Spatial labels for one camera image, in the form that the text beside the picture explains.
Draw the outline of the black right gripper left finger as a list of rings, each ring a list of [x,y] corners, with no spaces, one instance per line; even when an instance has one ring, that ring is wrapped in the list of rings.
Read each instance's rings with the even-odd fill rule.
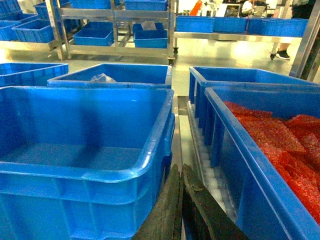
[[[139,227],[134,240],[180,240],[182,234],[183,183],[174,164],[151,212]]]

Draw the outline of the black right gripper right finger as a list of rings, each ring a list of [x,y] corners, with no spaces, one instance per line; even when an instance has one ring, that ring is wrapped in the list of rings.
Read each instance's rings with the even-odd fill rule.
[[[247,240],[193,169],[182,167],[182,218],[187,240]]]

